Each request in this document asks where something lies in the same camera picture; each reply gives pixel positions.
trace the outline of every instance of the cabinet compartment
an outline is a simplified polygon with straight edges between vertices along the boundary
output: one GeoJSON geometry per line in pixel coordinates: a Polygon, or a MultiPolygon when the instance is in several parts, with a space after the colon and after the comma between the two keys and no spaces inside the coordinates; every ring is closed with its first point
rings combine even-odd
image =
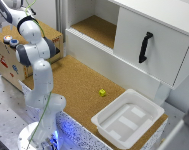
{"type": "Polygon", "coordinates": [[[120,8],[114,54],[163,82],[174,85],[189,48],[189,36],[120,8]],[[148,40],[145,56],[139,63],[142,42],[148,40]]]}
{"type": "Polygon", "coordinates": [[[119,6],[108,0],[68,0],[67,28],[113,49],[119,6]]]}

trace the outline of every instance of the white wall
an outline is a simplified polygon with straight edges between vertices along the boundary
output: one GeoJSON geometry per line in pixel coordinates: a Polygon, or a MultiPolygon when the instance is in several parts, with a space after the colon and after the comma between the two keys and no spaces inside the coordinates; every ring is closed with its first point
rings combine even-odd
{"type": "Polygon", "coordinates": [[[32,6],[34,11],[36,12],[35,18],[54,29],[56,29],[55,1],[56,0],[37,0],[36,3],[32,6]]]}
{"type": "Polygon", "coordinates": [[[189,109],[189,76],[174,91],[171,91],[167,102],[183,112],[189,109]]]}

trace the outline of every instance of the white countertop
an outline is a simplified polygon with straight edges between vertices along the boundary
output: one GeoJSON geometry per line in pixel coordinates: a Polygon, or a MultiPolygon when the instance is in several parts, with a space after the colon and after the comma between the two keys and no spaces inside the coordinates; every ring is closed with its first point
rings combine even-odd
{"type": "Polygon", "coordinates": [[[109,0],[189,35],[189,0],[109,0]]]}

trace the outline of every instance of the open shelf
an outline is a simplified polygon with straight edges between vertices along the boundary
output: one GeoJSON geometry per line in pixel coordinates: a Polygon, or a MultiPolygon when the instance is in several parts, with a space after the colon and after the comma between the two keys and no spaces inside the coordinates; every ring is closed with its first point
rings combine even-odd
{"type": "Polygon", "coordinates": [[[111,49],[114,48],[117,26],[100,17],[91,16],[71,27],[111,49]]]}

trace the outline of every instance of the sink basin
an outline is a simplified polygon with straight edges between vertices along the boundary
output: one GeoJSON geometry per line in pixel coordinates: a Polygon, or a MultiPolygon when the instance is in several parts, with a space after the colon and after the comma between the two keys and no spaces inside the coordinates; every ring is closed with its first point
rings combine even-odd
{"type": "Polygon", "coordinates": [[[163,113],[163,108],[130,89],[91,121],[99,133],[117,148],[130,149],[163,113]]]}

